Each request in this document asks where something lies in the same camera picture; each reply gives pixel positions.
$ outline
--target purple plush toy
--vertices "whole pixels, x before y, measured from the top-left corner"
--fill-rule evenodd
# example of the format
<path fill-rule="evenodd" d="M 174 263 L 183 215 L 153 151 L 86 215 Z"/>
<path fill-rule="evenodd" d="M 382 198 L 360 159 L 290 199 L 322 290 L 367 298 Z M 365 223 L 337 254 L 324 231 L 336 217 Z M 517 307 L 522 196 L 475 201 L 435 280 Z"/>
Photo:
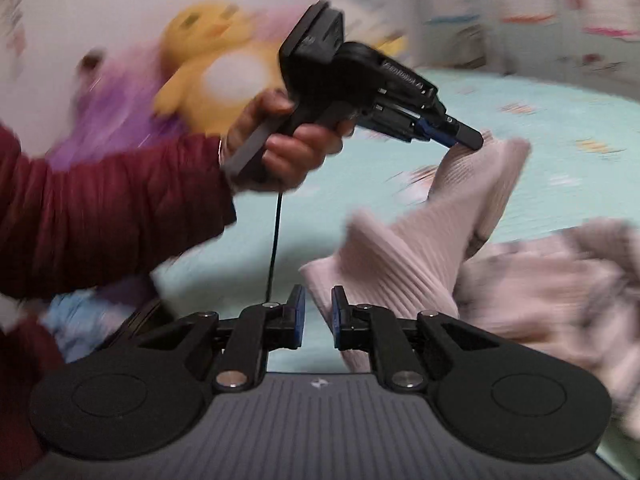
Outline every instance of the purple plush toy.
<path fill-rule="evenodd" d="M 153 99 L 165 83 L 157 47 L 137 47 L 107 60 L 100 51 L 92 51 L 80 62 L 77 76 L 76 124 L 71 135 L 46 156 L 54 170 L 148 148 L 187 132 L 179 118 L 153 115 Z M 144 275 L 102 287 L 95 295 L 140 308 L 158 292 L 151 277 Z"/>

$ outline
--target clothing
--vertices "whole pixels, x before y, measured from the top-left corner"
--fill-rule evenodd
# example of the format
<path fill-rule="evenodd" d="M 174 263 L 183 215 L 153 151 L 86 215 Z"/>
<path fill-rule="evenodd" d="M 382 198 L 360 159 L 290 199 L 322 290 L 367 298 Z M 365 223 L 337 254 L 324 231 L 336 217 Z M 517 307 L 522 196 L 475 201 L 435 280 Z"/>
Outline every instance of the clothing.
<path fill-rule="evenodd" d="M 111 285 L 95 289 L 94 297 L 111 304 L 122 304 L 137 310 L 158 298 L 158 290 L 149 274 L 129 276 Z"/>
<path fill-rule="evenodd" d="M 398 317 L 415 318 L 427 307 L 458 316 L 451 296 L 458 269 L 493 232 L 530 150 L 526 140 L 482 135 L 477 152 L 460 145 L 447 152 L 423 205 L 391 226 L 355 214 L 342 247 L 300 269 L 327 323 L 335 285 L 351 304 L 386 306 Z M 351 370 L 369 369 L 364 352 L 342 355 Z"/>
<path fill-rule="evenodd" d="M 235 219 L 215 137 L 180 138 L 55 173 L 0 129 L 5 295 L 45 298 L 147 272 Z"/>
<path fill-rule="evenodd" d="M 593 219 L 538 240 L 487 246 L 465 262 L 460 317 L 590 370 L 620 428 L 640 439 L 640 234 Z"/>
<path fill-rule="evenodd" d="M 56 296 L 40 323 L 56 339 L 66 363 L 86 357 L 134 312 L 124 304 L 98 298 L 90 290 Z"/>
<path fill-rule="evenodd" d="M 0 332 L 0 479 L 19 475 L 42 456 L 29 424 L 31 389 L 63 365 L 55 340 L 35 316 Z"/>

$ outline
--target yellow plush toy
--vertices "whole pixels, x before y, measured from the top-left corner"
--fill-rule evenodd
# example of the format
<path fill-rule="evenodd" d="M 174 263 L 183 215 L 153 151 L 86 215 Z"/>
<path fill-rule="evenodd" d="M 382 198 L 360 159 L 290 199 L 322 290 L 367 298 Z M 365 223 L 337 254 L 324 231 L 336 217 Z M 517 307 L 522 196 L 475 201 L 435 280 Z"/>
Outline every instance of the yellow plush toy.
<path fill-rule="evenodd" d="M 251 41 L 252 18 L 235 4 L 210 1 L 183 10 L 161 41 L 171 79 L 156 95 L 156 114 L 179 113 L 194 133 L 226 135 L 261 90 L 283 86 L 278 44 Z"/>
<path fill-rule="evenodd" d="M 407 40 L 405 36 L 390 36 L 380 41 L 379 43 L 373 44 L 373 48 L 379 50 L 385 56 L 389 57 L 400 57 L 401 54 L 404 54 L 407 50 Z"/>

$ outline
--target black cable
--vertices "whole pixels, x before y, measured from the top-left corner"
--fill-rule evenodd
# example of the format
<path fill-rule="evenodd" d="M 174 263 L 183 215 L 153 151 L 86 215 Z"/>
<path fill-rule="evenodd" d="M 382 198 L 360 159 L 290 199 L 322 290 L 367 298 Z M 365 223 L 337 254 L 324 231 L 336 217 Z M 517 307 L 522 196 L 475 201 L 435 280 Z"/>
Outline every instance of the black cable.
<path fill-rule="evenodd" d="M 276 266 L 276 253 L 278 252 L 278 235 L 280 234 L 280 214 L 282 213 L 282 193 L 278 193 L 278 204 L 276 205 L 276 224 L 273 228 L 273 247 L 271 248 L 271 262 L 269 263 L 269 275 L 267 277 L 267 293 L 264 295 L 264 302 L 271 301 L 271 290 L 273 289 L 273 269 Z"/>

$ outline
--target logo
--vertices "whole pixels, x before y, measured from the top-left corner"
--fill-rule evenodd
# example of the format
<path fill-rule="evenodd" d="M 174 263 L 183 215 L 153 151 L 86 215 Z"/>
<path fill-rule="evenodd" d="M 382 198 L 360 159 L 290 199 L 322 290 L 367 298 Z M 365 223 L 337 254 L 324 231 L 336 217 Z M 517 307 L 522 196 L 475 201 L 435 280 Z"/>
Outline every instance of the logo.
<path fill-rule="evenodd" d="M 329 381 L 322 379 L 322 378 L 317 378 L 313 381 L 311 381 L 311 385 L 316 389 L 316 390 L 321 390 L 322 388 L 325 388 L 326 386 L 329 385 Z"/>
<path fill-rule="evenodd" d="M 385 70 L 388 70 L 393 75 L 398 76 L 400 79 L 404 79 L 408 83 L 411 83 L 418 90 L 422 90 L 423 84 L 420 83 L 419 81 L 416 81 L 415 77 L 413 77 L 412 75 L 409 75 L 407 72 L 405 72 L 401 68 L 398 68 L 397 66 L 392 65 L 388 61 L 385 61 L 385 62 L 382 63 L 382 68 L 384 68 Z"/>

